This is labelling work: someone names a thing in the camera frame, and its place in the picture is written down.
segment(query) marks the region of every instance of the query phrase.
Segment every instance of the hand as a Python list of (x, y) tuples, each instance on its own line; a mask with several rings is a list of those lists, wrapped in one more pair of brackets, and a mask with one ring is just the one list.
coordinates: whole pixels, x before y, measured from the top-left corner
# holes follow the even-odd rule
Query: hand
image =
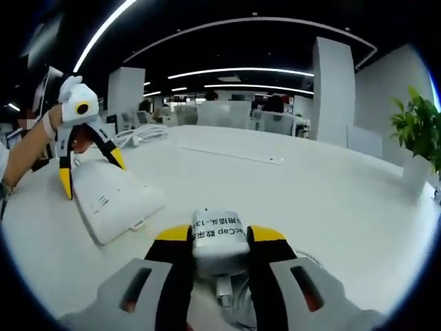
[(92, 139), (88, 134), (88, 131), (84, 126), (80, 126), (74, 137), (74, 143), (72, 149), (75, 154), (84, 153), (92, 145)]
[[(50, 125), (54, 130), (59, 128), (62, 124), (61, 112), (61, 105), (54, 106), (49, 110)], [(89, 136), (88, 131), (84, 126), (80, 126), (75, 134), (74, 142), (72, 144), (74, 153), (84, 153), (88, 150), (90, 145), (92, 145), (92, 138)]]

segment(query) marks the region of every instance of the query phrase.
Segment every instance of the wrist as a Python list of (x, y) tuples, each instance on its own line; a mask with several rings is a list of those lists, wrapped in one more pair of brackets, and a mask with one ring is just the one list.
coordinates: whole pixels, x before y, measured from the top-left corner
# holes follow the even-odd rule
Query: wrist
[(61, 113), (61, 105), (54, 106), (49, 110), (49, 122), (54, 131), (56, 131), (63, 123)]

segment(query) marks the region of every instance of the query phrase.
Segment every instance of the white desk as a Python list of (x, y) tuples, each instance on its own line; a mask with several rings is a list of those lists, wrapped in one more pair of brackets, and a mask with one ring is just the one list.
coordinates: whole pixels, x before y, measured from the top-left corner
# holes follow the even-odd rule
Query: white desk
[[(55, 316), (83, 309), (99, 284), (145, 256), (154, 235), (189, 223), (201, 208), (232, 208), (245, 225), (281, 231), (338, 277), (361, 308), (389, 312), (418, 275), (439, 209), (429, 185), (419, 199), (411, 197), (400, 184), (401, 168), (266, 132), (181, 126), (169, 133), (167, 141), (123, 151), (129, 170), (163, 189), (166, 208), (146, 229), (104, 247), (94, 244), (76, 203), (65, 198), (56, 163), (26, 176), (12, 195), (3, 221), (12, 256)], [(83, 157), (94, 156), (99, 151), (92, 149)]]

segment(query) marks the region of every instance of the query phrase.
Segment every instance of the label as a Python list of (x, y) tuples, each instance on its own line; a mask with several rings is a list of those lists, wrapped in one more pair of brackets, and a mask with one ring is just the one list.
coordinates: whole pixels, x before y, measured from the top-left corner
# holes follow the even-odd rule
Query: label
[(247, 241), (237, 213), (227, 210), (195, 212), (192, 229), (195, 247)]

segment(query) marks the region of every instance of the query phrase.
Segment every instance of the gray gripper housing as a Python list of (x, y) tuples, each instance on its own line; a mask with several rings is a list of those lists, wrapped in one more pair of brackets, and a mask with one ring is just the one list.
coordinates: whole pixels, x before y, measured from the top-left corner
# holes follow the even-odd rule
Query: gray gripper housing
[[(379, 312), (354, 305), (343, 284), (308, 258), (269, 265), (282, 292), (289, 331), (370, 331), (384, 321)], [(308, 308), (301, 283), (314, 293), (317, 310)]]
[[(155, 330), (161, 290), (172, 264), (133, 259), (98, 289), (96, 301), (81, 312), (59, 320), (68, 330), (146, 331)], [(133, 312), (121, 309), (127, 291), (141, 274), (147, 276)]]

